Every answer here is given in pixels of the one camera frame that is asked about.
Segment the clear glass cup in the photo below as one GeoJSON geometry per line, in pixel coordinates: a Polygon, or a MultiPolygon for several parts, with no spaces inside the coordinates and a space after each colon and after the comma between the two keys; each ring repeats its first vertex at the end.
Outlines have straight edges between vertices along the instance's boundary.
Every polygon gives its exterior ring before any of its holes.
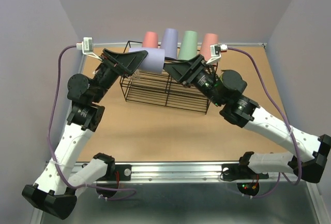
{"type": "Polygon", "coordinates": [[[140,78],[140,70],[136,70],[132,76],[131,76],[132,79],[139,79],[140,78]]]}

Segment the green plastic cup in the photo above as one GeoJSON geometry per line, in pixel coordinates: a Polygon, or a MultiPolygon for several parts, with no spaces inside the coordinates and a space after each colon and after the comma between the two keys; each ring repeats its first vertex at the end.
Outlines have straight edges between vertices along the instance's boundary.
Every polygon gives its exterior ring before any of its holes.
{"type": "Polygon", "coordinates": [[[198,33],[195,31],[185,31],[180,45],[178,60],[190,60],[197,55],[198,33]]]}

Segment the purple plastic cup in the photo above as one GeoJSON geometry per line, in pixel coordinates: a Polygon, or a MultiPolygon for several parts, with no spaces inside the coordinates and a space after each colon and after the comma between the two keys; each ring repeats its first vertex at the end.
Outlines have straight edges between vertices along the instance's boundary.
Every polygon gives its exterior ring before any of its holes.
{"type": "Polygon", "coordinates": [[[148,55],[139,66],[139,70],[162,74],[165,50],[159,48],[130,48],[129,52],[147,51],[148,55]]]}
{"type": "Polygon", "coordinates": [[[167,28],[164,31],[160,48],[165,51],[165,57],[177,59],[178,30],[167,28]]]}

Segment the red plastic cup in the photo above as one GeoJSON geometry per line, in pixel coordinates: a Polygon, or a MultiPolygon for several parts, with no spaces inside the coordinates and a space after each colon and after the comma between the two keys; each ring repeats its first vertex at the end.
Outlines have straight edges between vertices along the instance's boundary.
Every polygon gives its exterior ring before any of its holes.
{"type": "Polygon", "coordinates": [[[144,35],[142,42],[143,48],[158,48],[158,34],[155,32],[148,31],[144,35]]]}

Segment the black wire dish rack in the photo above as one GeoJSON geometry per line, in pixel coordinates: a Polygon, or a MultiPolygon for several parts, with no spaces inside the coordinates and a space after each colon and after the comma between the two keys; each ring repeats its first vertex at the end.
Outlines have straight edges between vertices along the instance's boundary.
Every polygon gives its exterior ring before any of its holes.
{"type": "Polygon", "coordinates": [[[167,72],[140,70],[140,78],[121,78],[119,85],[126,101],[206,114],[210,101],[195,87],[185,88],[167,72]]]}

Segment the pink plastic cup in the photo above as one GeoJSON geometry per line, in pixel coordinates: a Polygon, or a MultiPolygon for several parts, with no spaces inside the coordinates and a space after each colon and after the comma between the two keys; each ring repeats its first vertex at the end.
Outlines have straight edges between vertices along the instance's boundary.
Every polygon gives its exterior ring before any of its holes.
{"type": "Polygon", "coordinates": [[[219,37],[217,34],[207,33],[205,34],[201,47],[200,54],[204,56],[206,61],[209,61],[211,58],[210,45],[218,44],[219,37]]]}

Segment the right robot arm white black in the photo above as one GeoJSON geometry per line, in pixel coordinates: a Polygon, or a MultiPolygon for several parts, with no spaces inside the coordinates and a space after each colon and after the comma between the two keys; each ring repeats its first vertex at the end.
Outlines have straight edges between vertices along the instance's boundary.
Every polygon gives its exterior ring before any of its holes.
{"type": "Polygon", "coordinates": [[[226,170],[225,180],[254,178],[258,174],[291,173],[301,180],[319,183],[330,152],[330,136],[303,132],[267,112],[244,96],[246,81],[234,70],[217,75],[203,56],[166,63],[164,70],[184,87],[196,87],[211,103],[221,107],[220,115],[230,124],[255,132],[286,149],[285,153],[245,152],[237,164],[226,170]]]}

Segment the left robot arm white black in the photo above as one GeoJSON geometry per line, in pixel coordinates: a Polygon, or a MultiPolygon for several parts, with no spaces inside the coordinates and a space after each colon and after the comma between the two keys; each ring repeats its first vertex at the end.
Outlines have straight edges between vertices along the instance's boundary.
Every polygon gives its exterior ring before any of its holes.
{"type": "Polygon", "coordinates": [[[72,169],[102,119],[105,107],[99,102],[119,77],[132,76],[147,56],[146,50],[115,53],[104,49],[97,57],[100,64],[93,78],[76,73],[68,80],[71,111],[61,139],[56,148],[49,147],[51,159],[42,174],[22,191],[33,207],[66,219],[87,187],[95,188],[105,200],[111,200],[121,191],[120,173],[112,156],[98,153],[79,172],[73,174],[72,169]]]}

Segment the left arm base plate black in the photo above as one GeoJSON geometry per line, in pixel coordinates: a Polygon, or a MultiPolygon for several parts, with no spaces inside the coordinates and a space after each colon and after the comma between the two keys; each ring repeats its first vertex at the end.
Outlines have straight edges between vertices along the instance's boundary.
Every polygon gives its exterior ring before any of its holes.
{"type": "Polygon", "coordinates": [[[97,179],[97,181],[116,181],[117,176],[119,181],[130,181],[131,171],[132,165],[115,163],[112,167],[107,166],[105,175],[97,179]]]}

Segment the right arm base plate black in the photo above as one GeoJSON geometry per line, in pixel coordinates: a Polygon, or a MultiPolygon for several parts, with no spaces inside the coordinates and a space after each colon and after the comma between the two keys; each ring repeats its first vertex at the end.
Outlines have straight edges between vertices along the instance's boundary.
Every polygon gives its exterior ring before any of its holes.
{"type": "Polygon", "coordinates": [[[224,181],[235,180],[254,180],[257,179],[269,179],[268,173],[255,173],[247,166],[241,166],[238,163],[228,163],[222,166],[222,176],[224,181]]]}

